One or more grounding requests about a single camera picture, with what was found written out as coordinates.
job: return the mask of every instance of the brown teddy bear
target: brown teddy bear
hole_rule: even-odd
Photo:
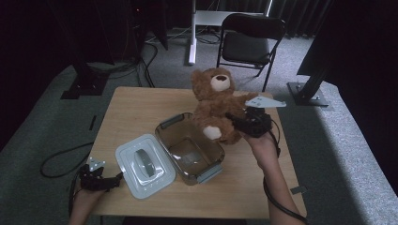
[[[249,93],[234,96],[235,84],[231,73],[222,67],[205,71],[195,70],[191,75],[192,90],[199,103],[193,112],[193,123],[210,139],[220,143],[233,144],[241,136],[234,129],[225,113],[245,118],[245,102],[258,96]]]

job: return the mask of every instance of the teddy bear face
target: teddy bear face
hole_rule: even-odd
[[[205,71],[195,70],[191,76],[192,90],[198,100],[213,99],[220,95],[232,95],[235,84],[231,73],[222,67]]]

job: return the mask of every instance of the human arm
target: human arm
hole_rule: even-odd
[[[74,196],[69,225],[84,225],[105,190],[91,191],[81,189]]]
[[[299,214],[299,210],[293,202],[289,188],[284,180],[278,161],[276,144],[271,135],[268,132],[259,138],[253,138],[244,133],[241,133],[241,135],[248,142],[257,160],[258,166],[263,171],[270,195],[283,207]],[[271,224],[304,224],[302,221],[281,211],[269,200],[268,208]]]

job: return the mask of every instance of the desk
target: desk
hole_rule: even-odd
[[[272,1],[267,1],[266,11],[264,13],[248,13],[252,15],[268,15]],[[233,11],[204,11],[196,10],[196,0],[192,0],[191,15],[191,46],[189,64],[195,64],[196,59],[196,25],[221,26],[222,21]]]
[[[163,120],[180,113],[192,113],[197,100],[189,89],[118,87],[105,114],[91,157],[105,160],[104,177],[120,173],[116,148],[139,136],[154,134]],[[282,126],[276,109],[267,112],[281,128],[280,163],[290,188],[298,186]],[[268,218],[263,174],[249,145],[241,140],[223,145],[222,172],[204,184],[187,186],[176,180],[145,200],[135,199],[124,180],[99,201],[93,213],[113,216],[180,218]],[[306,209],[301,194],[293,199],[302,215]]]

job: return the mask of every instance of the teddy bear paw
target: teddy bear paw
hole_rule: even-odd
[[[216,140],[219,139],[222,135],[222,132],[218,127],[207,126],[203,129],[203,133],[210,139]]]

